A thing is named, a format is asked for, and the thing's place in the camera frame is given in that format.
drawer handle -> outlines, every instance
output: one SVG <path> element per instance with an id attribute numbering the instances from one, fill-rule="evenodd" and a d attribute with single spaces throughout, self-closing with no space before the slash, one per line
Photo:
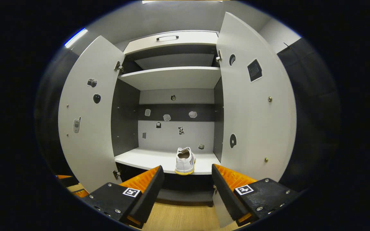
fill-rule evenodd
<path id="1" fill-rule="evenodd" d="M 171 36 L 175 36 L 176 39 L 179 38 L 179 35 L 166 35 L 166 36 L 162 36 L 162 37 L 157 38 L 157 41 L 159 41 L 160 38 L 163 38 L 163 37 L 171 37 Z"/>

open cabinet door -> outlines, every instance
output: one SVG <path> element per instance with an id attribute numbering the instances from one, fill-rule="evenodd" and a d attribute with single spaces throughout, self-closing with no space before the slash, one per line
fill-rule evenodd
<path id="1" fill-rule="evenodd" d="M 107 182 L 118 183 L 112 173 L 116 165 L 110 116 L 119 73 L 114 69 L 124 57 L 122 51 L 99 36 L 79 56 L 61 93 L 61 146 L 69 167 L 88 193 Z"/>
<path id="2" fill-rule="evenodd" d="M 228 12 L 216 47 L 224 91 L 221 165 L 279 181 L 296 134 L 295 98 L 285 68 L 258 32 Z"/>

sneaker sole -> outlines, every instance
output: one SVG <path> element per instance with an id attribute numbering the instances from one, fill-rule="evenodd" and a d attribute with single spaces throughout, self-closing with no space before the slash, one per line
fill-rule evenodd
<path id="1" fill-rule="evenodd" d="M 194 170 L 195 170 L 195 163 L 197 162 L 197 159 L 195 158 L 194 159 L 194 165 L 193 165 L 193 167 L 192 167 L 192 171 L 190 171 L 190 172 L 187 172 L 187 173 L 180 173 L 180 172 L 177 172 L 176 171 L 176 168 L 175 168 L 175 173 L 176 174 L 178 174 L 178 175 L 189 175 L 189 174 L 192 174 L 193 172 L 194 172 Z"/>

white sneaker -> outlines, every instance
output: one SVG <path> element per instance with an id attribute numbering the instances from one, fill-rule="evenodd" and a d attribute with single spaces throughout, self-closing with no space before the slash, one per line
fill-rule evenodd
<path id="1" fill-rule="evenodd" d="M 195 155 L 192 153 L 190 147 L 184 149 L 178 148 L 176 152 L 176 168 L 175 173 L 179 175 L 189 175 L 194 172 L 195 169 Z"/>

ceiling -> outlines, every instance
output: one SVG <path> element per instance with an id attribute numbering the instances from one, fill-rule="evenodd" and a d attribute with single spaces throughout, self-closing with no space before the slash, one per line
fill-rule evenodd
<path id="1" fill-rule="evenodd" d="M 132 1 L 86 28 L 117 44 L 129 39 L 175 30 L 220 31 L 225 12 L 256 31 L 270 20 L 267 14 L 238 1 Z"/>

